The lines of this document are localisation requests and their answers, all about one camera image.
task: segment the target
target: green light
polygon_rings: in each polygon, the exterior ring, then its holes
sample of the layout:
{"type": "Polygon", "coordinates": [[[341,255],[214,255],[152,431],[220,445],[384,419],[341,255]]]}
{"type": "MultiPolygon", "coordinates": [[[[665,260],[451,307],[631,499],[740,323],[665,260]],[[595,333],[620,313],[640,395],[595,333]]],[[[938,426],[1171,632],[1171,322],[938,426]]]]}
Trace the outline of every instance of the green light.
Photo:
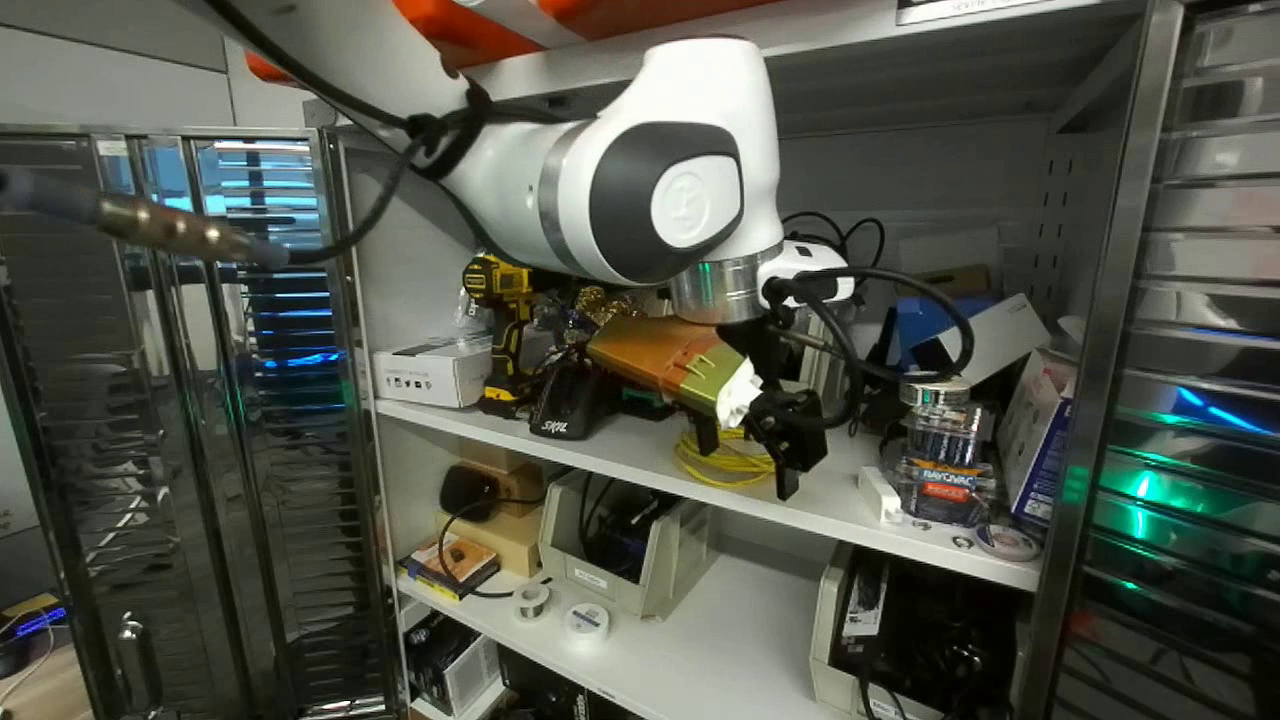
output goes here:
{"type": "Polygon", "coordinates": [[[1064,490],[1061,490],[1061,506],[1086,506],[1086,495],[1087,495],[1087,468],[1086,463],[1069,463],[1064,490]]]}
{"type": "Polygon", "coordinates": [[[1139,506],[1130,506],[1130,537],[1154,542],[1154,513],[1139,506]]]}
{"type": "Polygon", "coordinates": [[[1105,471],[1105,490],[1138,495],[1143,506],[1175,510],[1175,513],[1211,513],[1211,492],[1185,478],[1164,478],[1158,468],[1139,471],[1105,471]]]}

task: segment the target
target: black device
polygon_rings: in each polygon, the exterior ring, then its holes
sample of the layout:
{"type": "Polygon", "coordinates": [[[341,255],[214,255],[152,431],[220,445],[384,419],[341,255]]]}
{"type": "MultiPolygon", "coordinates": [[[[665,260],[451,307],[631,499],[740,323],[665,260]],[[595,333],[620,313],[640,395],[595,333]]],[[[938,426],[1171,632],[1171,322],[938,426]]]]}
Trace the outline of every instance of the black device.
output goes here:
{"type": "Polygon", "coordinates": [[[1008,712],[1024,604],[1016,592],[879,554],[857,554],[850,573],[850,604],[875,610],[879,598],[879,632],[850,632],[832,646],[832,668],[843,668],[865,700],[869,683],[879,683],[958,720],[1008,712]]]}
{"type": "Polygon", "coordinates": [[[502,490],[498,478],[487,478],[479,468],[467,468],[467,463],[451,463],[445,471],[442,510],[447,515],[485,525],[498,513],[502,499],[506,499],[506,490],[502,490]]]}
{"type": "Polygon", "coordinates": [[[445,672],[458,655],[473,647],[476,632],[431,614],[404,632],[404,663],[407,663],[407,692],[431,700],[435,709],[451,712],[451,697],[445,672]]]}
{"type": "Polygon", "coordinates": [[[529,412],[537,438],[588,441],[620,403],[620,382],[599,373],[583,353],[550,369],[529,412]]]}
{"type": "Polygon", "coordinates": [[[665,492],[637,492],[637,490],[611,492],[611,486],[604,486],[583,515],[583,562],[640,584],[650,528],[653,522],[670,515],[678,506],[680,499],[665,492]]]}
{"type": "Polygon", "coordinates": [[[502,647],[506,700],[487,720],[637,720],[582,683],[502,647]]]}

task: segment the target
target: cardboard box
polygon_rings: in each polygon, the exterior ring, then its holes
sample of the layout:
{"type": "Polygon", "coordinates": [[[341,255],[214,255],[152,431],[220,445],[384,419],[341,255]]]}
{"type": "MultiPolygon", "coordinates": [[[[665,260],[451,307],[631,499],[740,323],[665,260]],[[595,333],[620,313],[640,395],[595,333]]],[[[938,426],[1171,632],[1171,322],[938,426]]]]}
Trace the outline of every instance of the cardboard box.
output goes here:
{"type": "Polygon", "coordinates": [[[451,522],[451,533],[476,537],[479,546],[498,549],[502,567],[514,578],[537,578],[539,573],[539,528],[544,510],[519,510],[506,506],[485,525],[451,522]]]}
{"type": "MultiPolygon", "coordinates": [[[[975,353],[960,373],[963,385],[982,385],[1049,344],[1049,330],[1040,323],[1029,298],[1008,298],[970,317],[970,330],[975,335],[975,353]]],[[[960,357],[960,330],[947,330],[940,344],[947,347],[947,357],[960,357]]]]}
{"type": "Polygon", "coordinates": [[[1040,537],[1064,478],[1071,426],[1076,369],[1061,357],[1036,353],[1012,392],[1001,426],[1005,490],[1012,522],[1040,537]]]}

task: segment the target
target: tape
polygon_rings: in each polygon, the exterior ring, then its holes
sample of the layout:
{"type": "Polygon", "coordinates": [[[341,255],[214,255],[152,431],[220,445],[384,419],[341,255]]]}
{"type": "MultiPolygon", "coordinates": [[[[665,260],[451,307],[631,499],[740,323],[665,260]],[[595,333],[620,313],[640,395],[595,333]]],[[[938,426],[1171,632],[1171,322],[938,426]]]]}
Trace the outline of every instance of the tape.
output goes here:
{"type": "Polygon", "coordinates": [[[550,584],[525,584],[525,587],[517,592],[517,614],[519,614],[525,621],[539,621],[550,604],[553,604],[553,587],[550,587],[550,584]]]}
{"type": "Polygon", "coordinates": [[[1040,555],[1040,546],[1012,528],[1012,525],[983,525],[975,528],[975,542],[992,554],[992,555],[1005,555],[1005,562],[1036,562],[1040,555]]]}
{"type": "Polygon", "coordinates": [[[608,610],[604,610],[604,604],[573,604],[573,610],[564,614],[564,632],[569,632],[573,639],[595,646],[599,636],[608,636],[608,610]]]}

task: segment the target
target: electronic device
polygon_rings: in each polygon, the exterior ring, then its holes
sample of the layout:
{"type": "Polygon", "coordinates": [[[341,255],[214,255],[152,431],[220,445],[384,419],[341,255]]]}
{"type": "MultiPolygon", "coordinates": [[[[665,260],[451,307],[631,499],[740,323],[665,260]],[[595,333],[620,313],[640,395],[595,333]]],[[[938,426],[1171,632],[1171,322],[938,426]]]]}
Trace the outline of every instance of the electronic device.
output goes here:
{"type": "Polygon", "coordinates": [[[375,353],[375,395],[404,403],[467,410],[479,399],[491,365],[487,344],[430,341],[400,353],[375,353]]]}
{"type": "Polygon", "coordinates": [[[588,441],[617,412],[617,399],[620,382],[583,353],[573,353],[550,373],[529,412],[529,429],[537,438],[588,441]]]}
{"type": "Polygon", "coordinates": [[[506,495],[502,495],[502,479],[498,478],[487,478],[479,468],[467,468],[467,463],[451,463],[445,471],[442,510],[447,515],[479,525],[479,522],[487,522],[498,513],[502,499],[506,495]]]}
{"type": "Polygon", "coordinates": [[[404,632],[407,692],[442,712],[467,712],[502,683],[498,646],[442,614],[404,632]]]}
{"type": "Polygon", "coordinates": [[[544,573],[611,614],[670,618],[712,567],[712,513],[631,486],[562,478],[550,486],[544,573]]]}
{"type": "Polygon", "coordinates": [[[945,567],[836,549],[815,598],[814,687],[859,718],[1001,718],[1022,604],[945,567]]]}

